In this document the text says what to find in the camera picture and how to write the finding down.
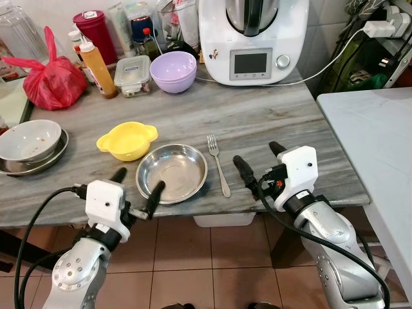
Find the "silver metal fork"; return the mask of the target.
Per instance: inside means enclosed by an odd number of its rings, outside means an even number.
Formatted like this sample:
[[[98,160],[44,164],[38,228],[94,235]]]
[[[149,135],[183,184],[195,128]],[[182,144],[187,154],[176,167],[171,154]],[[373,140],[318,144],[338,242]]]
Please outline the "silver metal fork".
[[[221,167],[221,163],[219,160],[219,147],[217,144],[217,138],[214,135],[208,135],[207,142],[208,142],[209,153],[214,157],[217,168],[218,168],[219,182],[221,185],[221,191],[223,191],[223,196],[225,198],[230,198],[229,183],[227,183],[225,179],[223,168]]]

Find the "empty stainless steel plate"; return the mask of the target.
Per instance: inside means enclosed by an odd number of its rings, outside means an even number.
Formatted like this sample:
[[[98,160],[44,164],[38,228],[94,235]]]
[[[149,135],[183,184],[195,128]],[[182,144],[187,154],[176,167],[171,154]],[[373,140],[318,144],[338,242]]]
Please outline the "empty stainless steel plate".
[[[208,162],[197,148],[167,144],[147,153],[136,168],[136,188],[148,198],[159,182],[165,183],[161,204],[179,203],[194,196],[208,176]]]

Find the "steel plate under white bowl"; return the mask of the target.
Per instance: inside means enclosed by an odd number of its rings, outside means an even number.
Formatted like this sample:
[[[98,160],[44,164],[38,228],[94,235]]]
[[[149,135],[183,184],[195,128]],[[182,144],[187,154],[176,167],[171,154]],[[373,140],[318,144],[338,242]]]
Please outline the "steel plate under white bowl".
[[[62,130],[62,135],[56,143],[56,148],[43,161],[38,162],[13,162],[0,159],[0,174],[4,176],[19,177],[33,176],[33,174],[43,173],[43,171],[53,167],[64,155],[68,146],[68,132]]]

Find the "used white bowl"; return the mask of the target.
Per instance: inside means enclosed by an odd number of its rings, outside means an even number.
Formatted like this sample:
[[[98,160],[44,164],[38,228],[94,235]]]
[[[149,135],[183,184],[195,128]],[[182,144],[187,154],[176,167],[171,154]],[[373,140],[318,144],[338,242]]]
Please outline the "used white bowl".
[[[31,120],[11,127],[0,135],[0,159],[38,162],[54,152],[62,127],[52,120]]]

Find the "pale blue table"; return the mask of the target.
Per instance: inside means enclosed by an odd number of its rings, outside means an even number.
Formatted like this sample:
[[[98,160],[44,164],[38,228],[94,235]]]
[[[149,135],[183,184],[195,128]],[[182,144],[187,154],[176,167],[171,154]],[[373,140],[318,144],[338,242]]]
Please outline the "pale blue table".
[[[317,101],[366,188],[363,211],[409,299],[412,88],[333,92]]]

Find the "clear lidded food container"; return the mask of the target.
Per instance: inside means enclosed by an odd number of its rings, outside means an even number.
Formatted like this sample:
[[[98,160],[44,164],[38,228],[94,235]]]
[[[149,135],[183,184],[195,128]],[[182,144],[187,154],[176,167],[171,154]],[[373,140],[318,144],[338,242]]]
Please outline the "clear lidded food container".
[[[142,54],[118,60],[114,83],[124,97],[150,94],[150,64],[149,56]]]

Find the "white kitchen cooking machine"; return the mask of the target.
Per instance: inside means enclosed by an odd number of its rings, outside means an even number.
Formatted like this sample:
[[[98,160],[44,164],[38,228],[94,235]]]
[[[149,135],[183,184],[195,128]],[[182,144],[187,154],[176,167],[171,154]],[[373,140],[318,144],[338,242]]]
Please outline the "white kitchen cooking machine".
[[[309,0],[198,0],[206,70],[228,86],[273,84],[301,56]]]

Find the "green bag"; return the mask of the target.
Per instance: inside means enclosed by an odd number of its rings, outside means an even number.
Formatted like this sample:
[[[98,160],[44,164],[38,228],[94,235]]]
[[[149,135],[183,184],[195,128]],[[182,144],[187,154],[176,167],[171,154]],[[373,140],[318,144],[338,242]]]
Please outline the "green bag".
[[[385,74],[379,73],[364,80],[358,84],[347,86],[342,92],[349,91],[364,91],[364,90],[379,90],[382,89],[388,82],[388,77]]]

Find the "red knotted plastic bag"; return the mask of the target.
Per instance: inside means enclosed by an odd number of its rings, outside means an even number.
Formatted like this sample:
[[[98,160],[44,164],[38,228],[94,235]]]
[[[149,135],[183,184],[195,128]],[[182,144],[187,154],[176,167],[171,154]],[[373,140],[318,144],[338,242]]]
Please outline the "red knotted plastic bag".
[[[54,35],[49,26],[44,27],[44,39],[49,49],[47,64],[41,64],[35,59],[3,57],[1,60],[12,66],[30,69],[24,79],[23,90],[33,105],[47,111],[68,108],[74,105],[88,88],[88,80],[70,59],[58,56]]]

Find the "dark bottle with red cap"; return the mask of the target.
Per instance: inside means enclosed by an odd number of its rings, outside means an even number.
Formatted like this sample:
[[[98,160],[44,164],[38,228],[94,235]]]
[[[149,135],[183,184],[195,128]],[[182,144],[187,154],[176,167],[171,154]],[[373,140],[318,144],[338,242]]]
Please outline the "dark bottle with red cap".
[[[154,60],[161,56],[162,51],[153,35],[153,30],[150,28],[144,28],[142,29],[142,33],[144,34],[144,37],[142,38],[142,43],[140,44],[141,54],[148,56],[150,60]]]

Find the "dark red plastic canister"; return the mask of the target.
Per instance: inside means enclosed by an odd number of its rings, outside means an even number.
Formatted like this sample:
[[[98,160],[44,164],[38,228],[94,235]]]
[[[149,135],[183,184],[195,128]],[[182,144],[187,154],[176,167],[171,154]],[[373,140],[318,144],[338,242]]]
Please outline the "dark red plastic canister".
[[[106,15],[100,10],[89,10],[74,15],[73,22],[76,24],[77,29],[85,35],[85,38],[94,44],[100,50],[100,54],[105,64],[115,64],[117,59],[117,53],[114,47],[114,41],[112,41],[111,33],[106,26]]]

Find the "white power plug adapter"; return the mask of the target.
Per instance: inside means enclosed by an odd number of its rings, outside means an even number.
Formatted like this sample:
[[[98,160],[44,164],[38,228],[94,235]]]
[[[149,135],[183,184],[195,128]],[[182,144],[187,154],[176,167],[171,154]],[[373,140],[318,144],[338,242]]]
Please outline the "white power plug adapter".
[[[370,38],[388,37],[394,33],[393,26],[388,21],[367,21],[363,33]]]

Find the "clear plastic pitcher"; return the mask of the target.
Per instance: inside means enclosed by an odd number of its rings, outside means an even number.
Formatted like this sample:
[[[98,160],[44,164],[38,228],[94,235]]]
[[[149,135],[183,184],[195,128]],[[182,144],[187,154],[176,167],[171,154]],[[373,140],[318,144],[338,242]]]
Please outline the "clear plastic pitcher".
[[[161,34],[167,41],[167,50],[180,50],[198,55],[200,36],[198,35],[197,0],[157,0],[156,11],[161,18]]]

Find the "clear plastic jar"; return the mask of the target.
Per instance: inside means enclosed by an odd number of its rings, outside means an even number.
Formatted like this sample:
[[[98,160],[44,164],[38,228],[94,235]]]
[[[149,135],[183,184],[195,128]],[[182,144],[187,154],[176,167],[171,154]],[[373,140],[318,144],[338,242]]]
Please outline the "clear plastic jar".
[[[49,59],[49,50],[32,20],[11,0],[0,0],[0,39],[14,58]]]

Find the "white power strip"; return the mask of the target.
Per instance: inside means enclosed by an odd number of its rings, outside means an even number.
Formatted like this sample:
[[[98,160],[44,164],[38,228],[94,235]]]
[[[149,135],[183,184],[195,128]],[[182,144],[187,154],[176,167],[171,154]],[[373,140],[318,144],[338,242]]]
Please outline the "white power strip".
[[[389,26],[393,26],[393,33],[387,35],[386,38],[405,38],[410,31],[412,23],[410,15],[412,11],[411,4],[401,0],[392,0],[384,3],[383,9],[386,10],[386,21],[389,23]]]

